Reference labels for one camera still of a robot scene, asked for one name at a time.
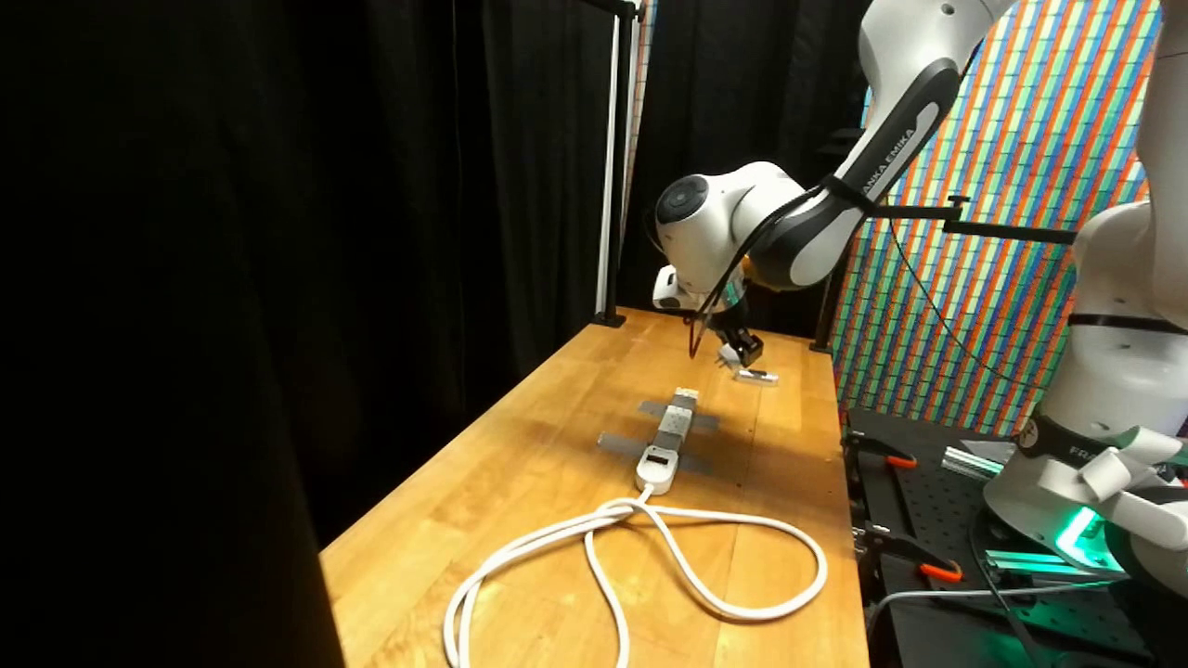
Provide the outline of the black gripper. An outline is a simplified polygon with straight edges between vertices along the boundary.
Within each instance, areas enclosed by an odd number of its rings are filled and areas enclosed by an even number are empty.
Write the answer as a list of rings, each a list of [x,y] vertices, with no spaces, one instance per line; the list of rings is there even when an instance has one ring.
[[[759,364],[766,356],[766,343],[745,329],[745,307],[732,305],[708,315],[708,329],[724,343],[718,349],[722,364],[743,369],[743,359]]]

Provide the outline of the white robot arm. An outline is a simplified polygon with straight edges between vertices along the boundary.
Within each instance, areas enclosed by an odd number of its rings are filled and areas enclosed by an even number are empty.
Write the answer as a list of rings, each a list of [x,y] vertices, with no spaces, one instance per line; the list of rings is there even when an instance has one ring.
[[[652,305],[718,339],[734,364],[760,343],[743,296],[824,281],[858,225],[937,150],[970,68],[1019,0],[874,0],[858,22],[870,110],[822,183],[772,159],[682,174],[652,199],[665,266]],[[1056,382],[1012,455],[984,484],[984,507],[1062,562],[1116,566],[1188,594],[1188,2],[1157,2],[1140,105],[1147,194],[1093,216],[1074,239],[1074,319]]]

